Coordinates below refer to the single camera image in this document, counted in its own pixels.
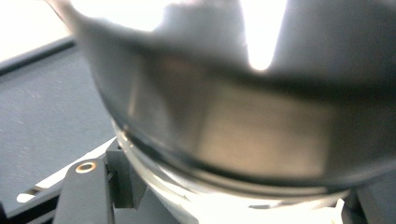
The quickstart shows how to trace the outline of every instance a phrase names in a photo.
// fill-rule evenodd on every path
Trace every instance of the stainless steel pot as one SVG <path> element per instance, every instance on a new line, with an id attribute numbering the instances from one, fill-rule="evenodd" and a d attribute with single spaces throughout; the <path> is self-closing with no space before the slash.
<path id="1" fill-rule="evenodd" d="M 396 167 L 394 5 L 50 3 L 116 126 L 189 178 L 339 190 Z"/>

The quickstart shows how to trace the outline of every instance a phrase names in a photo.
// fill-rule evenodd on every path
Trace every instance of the speckled gray surface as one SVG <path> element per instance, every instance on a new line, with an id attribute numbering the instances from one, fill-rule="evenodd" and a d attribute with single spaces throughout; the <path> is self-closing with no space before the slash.
<path id="1" fill-rule="evenodd" d="M 17 195 L 113 137 L 76 48 L 0 77 L 0 200 Z"/>

